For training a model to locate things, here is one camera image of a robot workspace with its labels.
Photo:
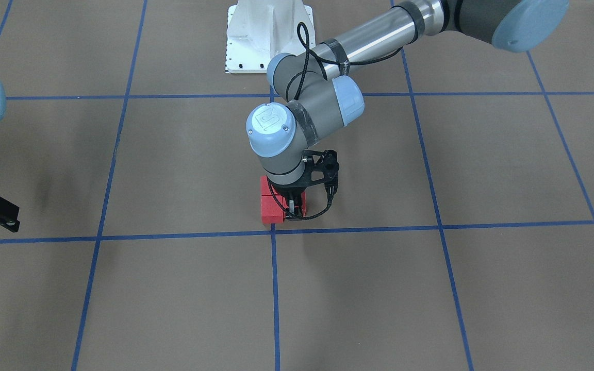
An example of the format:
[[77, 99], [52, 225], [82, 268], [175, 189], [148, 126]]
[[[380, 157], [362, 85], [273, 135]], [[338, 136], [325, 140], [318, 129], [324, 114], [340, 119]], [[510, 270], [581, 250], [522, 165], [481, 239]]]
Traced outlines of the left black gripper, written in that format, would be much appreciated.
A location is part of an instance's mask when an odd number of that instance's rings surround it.
[[309, 187], [323, 184], [328, 199], [333, 199], [339, 186], [339, 161], [335, 150], [305, 150], [302, 153], [303, 171], [297, 181], [281, 185], [272, 182], [273, 189], [286, 198], [286, 220], [299, 221], [302, 218], [302, 193]]

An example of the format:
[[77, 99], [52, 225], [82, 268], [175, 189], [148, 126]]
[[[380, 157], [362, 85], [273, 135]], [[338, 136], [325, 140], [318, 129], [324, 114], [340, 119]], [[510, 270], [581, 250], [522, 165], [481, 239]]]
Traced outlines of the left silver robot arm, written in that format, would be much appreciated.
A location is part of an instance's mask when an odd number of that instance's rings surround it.
[[563, 21], [568, 1], [404, 1], [342, 35], [312, 47], [305, 23], [295, 26], [303, 51], [274, 56], [270, 87], [285, 103], [265, 103], [247, 116], [250, 147], [261, 178], [261, 221], [307, 221], [306, 189], [323, 185], [330, 209], [339, 185], [334, 150], [315, 151], [321, 139], [365, 111], [350, 73], [400, 54], [425, 36], [457, 31], [513, 53], [545, 40]]

